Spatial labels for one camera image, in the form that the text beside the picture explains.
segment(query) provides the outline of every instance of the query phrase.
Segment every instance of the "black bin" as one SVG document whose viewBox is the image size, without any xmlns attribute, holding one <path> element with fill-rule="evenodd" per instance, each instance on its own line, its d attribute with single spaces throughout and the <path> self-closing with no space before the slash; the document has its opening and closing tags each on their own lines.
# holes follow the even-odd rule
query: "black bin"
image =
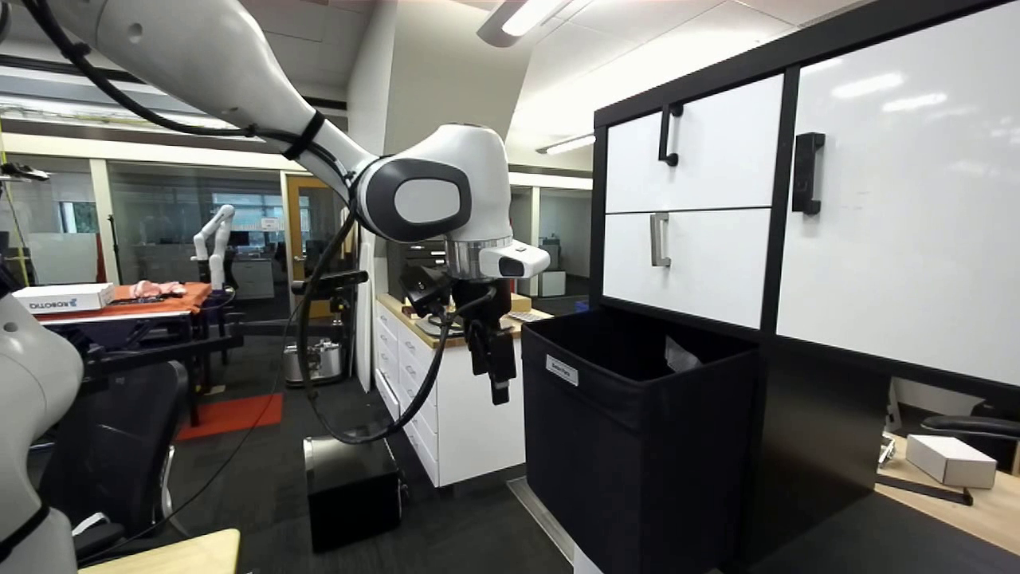
<svg viewBox="0 0 1020 574">
<path fill-rule="evenodd" d="M 701 368 L 672 373 L 672 337 Z M 523 336 L 525 475 L 606 574 L 735 560 L 754 342 L 630 313 L 536 323 Z"/>
</svg>

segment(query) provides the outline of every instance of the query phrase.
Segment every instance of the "white robot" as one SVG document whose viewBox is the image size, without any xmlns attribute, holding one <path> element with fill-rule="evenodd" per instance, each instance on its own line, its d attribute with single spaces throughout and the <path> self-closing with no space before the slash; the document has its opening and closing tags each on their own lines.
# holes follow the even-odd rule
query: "white robot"
<svg viewBox="0 0 1020 574">
<path fill-rule="evenodd" d="M 265 137 L 325 179 L 367 229 L 385 238 L 447 235 L 449 275 L 465 292 L 549 264 L 543 249 L 509 234 L 508 157 L 493 132 L 447 125 L 404 154 L 368 157 L 306 106 L 240 0 L 22 3 L 50 37 L 69 27 L 154 87 Z M 80 65 L 84 45 L 63 40 L 60 51 Z M 73 572 L 67 521 L 41 511 L 25 454 L 69 408 L 80 377 L 76 352 L 0 290 L 0 406 L 15 406 L 0 416 L 0 547 L 10 553 L 0 574 Z"/>
<path fill-rule="evenodd" d="M 231 205 L 223 205 L 198 234 L 195 234 L 195 254 L 191 262 L 206 264 L 211 267 L 211 288 L 212 292 L 226 292 L 226 243 L 230 243 L 230 229 L 231 229 Z"/>
</svg>

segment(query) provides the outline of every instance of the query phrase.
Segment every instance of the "chair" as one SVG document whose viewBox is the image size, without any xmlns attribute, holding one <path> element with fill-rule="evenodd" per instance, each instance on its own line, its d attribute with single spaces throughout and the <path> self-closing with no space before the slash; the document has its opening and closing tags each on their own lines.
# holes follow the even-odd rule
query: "chair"
<svg viewBox="0 0 1020 574">
<path fill-rule="evenodd" d="M 147 536 L 159 526 L 163 477 L 183 414 L 183 392 L 183 368 L 163 359 L 86 384 L 60 421 L 41 495 L 69 523 L 92 514 L 107 516 L 97 536 L 76 536 L 80 564 L 117 538 Z"/>
</svg>

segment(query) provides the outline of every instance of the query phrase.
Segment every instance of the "cardboard box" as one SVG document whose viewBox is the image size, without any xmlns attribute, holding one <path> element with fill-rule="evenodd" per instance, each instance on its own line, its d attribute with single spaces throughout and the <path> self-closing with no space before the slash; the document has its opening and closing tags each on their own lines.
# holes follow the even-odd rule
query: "cardboard box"
<svg viewBox="0 0 1020 574">
<path fill-rule="evenodd" d="M 11 292 L 29 313 L 55 317 L 55 313 L 92 313 L 114 298 L 110 283 L 50 283 L 50 288 L 25 288 Z"/>
<path fill-rule="evenodd" d="M 994 460 L 956 436 L 910 432 L 906 461 L 954 488 L 988 490 L 994 483 Z"/>
</svg>

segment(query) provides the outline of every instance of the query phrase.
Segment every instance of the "cabinet door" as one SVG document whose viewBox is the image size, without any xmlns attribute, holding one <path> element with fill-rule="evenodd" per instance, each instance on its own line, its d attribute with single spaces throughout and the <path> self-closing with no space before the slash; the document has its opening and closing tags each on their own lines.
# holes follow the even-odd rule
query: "cabinet door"
<svg viewBox="0 0 1020 574">
<path fill-rule="evenodd" d="M 606 210 L 771 205 L 777 111 L 781 75 L 767 75 L 610 127 Z"/>
<path fill-rule="evenodd" d="M 1020 384 L 1016 27 L 1008 3 L 804 69 L 795 135 L 826 143 L 781 336 Z"/>
<path fill-rule="evenodd" d="M 767 210 L 610 213 L 606 295 L 757 329 L 766 243 Z"/>
</svg>

